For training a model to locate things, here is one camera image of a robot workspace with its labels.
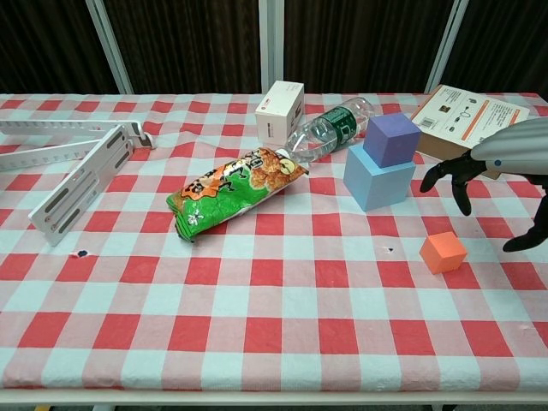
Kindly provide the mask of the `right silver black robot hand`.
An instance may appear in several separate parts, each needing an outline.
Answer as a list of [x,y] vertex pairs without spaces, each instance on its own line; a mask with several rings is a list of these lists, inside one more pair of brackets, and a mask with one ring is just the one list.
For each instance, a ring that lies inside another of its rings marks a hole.
[[462,214],[468,216],[472,211],[468,182],[486,171],[522,176],[547,189],[547,118],[512,124],[461,156],[436,164],[426,172],[420,191],[430,191],[439,179],[450,175],[453,197]]

